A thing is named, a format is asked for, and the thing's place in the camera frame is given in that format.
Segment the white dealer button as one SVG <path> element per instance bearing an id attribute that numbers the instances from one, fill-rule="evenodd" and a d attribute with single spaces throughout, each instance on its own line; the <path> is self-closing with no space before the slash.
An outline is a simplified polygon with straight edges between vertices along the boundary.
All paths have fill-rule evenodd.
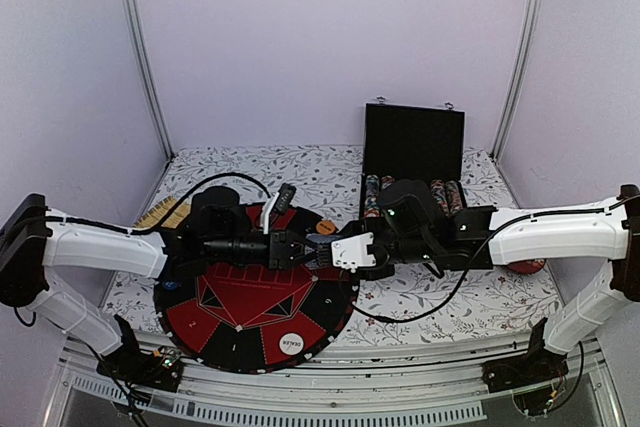
<path id="1" fill-rule="evenodd" d="M 295 356 L 304 350 L 305 342 L 301 335 L 289 332 L 279 339 L 278 346 L 284 355 Z"/>

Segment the orange big blind button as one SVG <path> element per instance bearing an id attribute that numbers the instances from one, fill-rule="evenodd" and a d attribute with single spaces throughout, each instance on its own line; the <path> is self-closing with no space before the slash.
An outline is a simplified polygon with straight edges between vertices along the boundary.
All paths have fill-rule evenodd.
<path id="1" fill-rule="evenodd" d="M 328 219 L 323 219 L 316 224 L 316 232 L 321 235 L 332 235 L 336 230 L 335 224 Z"/>

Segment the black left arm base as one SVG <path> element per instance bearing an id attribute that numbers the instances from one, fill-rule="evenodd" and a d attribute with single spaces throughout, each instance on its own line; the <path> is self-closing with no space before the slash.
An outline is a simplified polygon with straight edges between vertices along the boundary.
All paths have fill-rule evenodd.
<path id="1" fill-rule="evenodd" d="M 176 350 L 164 346 L 153 352 L 144 352 L 138 346 L 121 346 L 100 356 L 96 371 L 128 385 L 176 393 L 184 364 Z"/>

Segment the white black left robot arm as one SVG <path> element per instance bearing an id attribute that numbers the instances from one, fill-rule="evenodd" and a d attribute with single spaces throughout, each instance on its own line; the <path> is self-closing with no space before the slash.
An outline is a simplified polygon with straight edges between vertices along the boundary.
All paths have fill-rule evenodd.
<path id="1" fill-rule="evenodd" d="M 252 221 L 235 190 L 193 187 L 185 195 L 190 213 L 178 227 L 167 228 L 158 220 L 145 229 L 71 217 L 49 209 L 44 196 L 30 194 L 1 229 L 1 302 L 45 317 L 84 341 L 126 380 L 141 380 L 149 362 L 130 324 L 100 313 L 56 268 L 122 271 L 177 283 L 219 262 L 293 268 L 314 255 L 303 236 L 274 226 L 295 192 L 294 186 L 282 184 Z"/>

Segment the blue small blind button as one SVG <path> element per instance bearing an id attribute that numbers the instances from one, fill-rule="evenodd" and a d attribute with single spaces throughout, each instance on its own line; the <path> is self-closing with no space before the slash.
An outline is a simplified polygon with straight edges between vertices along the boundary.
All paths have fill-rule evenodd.
<path id="1" fill-rule="evenodd" d="M 164 281 L 162 283 L 162 288 L 167 291 L 175 291 L 179 289 L 180 286 L 181 286 L 181 283 L 176 281 Z"/>

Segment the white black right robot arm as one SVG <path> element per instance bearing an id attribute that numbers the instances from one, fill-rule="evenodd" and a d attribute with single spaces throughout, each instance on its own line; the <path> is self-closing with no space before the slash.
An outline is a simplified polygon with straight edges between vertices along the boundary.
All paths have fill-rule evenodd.
<path id="1" fill-rule="evenodd" d="M 351 272 L 430 262 L 443 270 L 534 259 L 598 258 L 598 275 L 531 331 L 517 374 L 537 383 L 613 314 L 639 299 L 639 188 L 552 209 L 464 208 L 447 216 L 422 181 L 401 180 L 378 197 L 381 215 L 331 245 L 332 264 Z"/>

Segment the blue checkered card deck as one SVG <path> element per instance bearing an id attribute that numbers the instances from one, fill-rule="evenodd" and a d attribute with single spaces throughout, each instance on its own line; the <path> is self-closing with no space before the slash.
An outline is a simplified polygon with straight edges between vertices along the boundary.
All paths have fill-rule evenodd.
<path id="1" fill-rule="evenodd" d="M 309 269 L 329 268 L 333 266 L 331 243 L 337 241 L 337 235 L 308 234 L 306 236 L 304 265 Z"/>

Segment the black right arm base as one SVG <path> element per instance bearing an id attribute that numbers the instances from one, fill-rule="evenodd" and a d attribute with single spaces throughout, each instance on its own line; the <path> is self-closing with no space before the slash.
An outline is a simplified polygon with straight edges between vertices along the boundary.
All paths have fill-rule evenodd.
<path id="1" fill-rule="evenodd" d="M 482 364 L 482 381 L 490 393 L 551 381 L 568 372 L 567 356 L 553 353 L 521 354 Z"/>

